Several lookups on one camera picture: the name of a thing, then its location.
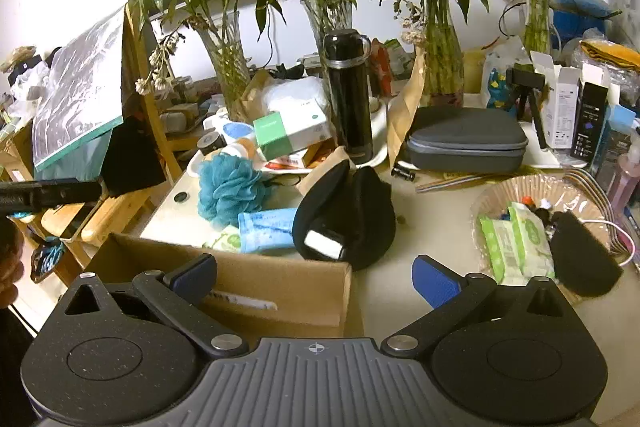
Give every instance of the spray bottle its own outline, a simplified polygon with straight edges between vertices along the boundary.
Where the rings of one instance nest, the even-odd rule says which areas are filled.
[[[629,152],[621,154],[616,166],[616,175],[607,192],[613,211],[621,216],[640,181],[640,128],[631,135]]]

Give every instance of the white tabletop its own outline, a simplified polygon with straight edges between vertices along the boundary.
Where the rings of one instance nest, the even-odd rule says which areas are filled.
[[[477,185],[415,194],[416,184],[390,178],[398,225],[396,238],[385,256],[355,274],[364,333],[377,342],[428,313],[430,306],[414,290],[411,267],[416,256],[427,254],[460,274],[479,269],[479,253],[471,234],[470,211],[486,187]],[[291,180],[282,176],[279,182]],[[427,181],[423,174],[418,182]],[[175,203],[185,191],[189,199]],[[142,237],[201,246],[215,229],[198,216],[198,180],[182,176],[156,210]],[[268,206],[297,206],[293,187],[277,187]],[[298,256],[289,251],[287,255]],[[609,381],[593,416],[597,423],[625,412],[638,402],[640,389],[640,279],[627,267],[618,285],[606,296],[584,301],[577,312],[602,350],[609,366]]]

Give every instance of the thermos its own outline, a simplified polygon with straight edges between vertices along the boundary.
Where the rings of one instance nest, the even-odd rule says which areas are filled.
[[[327,33],[322,44],[338,144],[344,145],[354,163],[366,163],[373,158],[366,65],[371,43],[348,29]]]

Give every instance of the black cap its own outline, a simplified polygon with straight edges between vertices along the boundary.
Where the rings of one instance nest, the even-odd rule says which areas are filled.
[[[322,44],[324,54],[329,60],[349,60],[364,55],[360,34],[351,28],[328,32]]]

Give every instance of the vase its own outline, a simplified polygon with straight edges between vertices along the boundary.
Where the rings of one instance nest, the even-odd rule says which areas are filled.
[[[200,39],[216,70],[229,118],[241,121],[238,100],[249,84],[249,70],[240,42],[239,13],[229,12],[213,19],[213,27],[198,29]]]
[[[551,53],[549,0],[527,0],[524,47],[530,52]]]
[[[353,4],[347,0],[302,0],[306,15],[322,58],[322,40],[333,30],[345,30],[353,26]]]
[[[454,105],[464,101],[464,66],[460,42],[451,21],[449,0],[422,0],[425,54],[421,105]]]

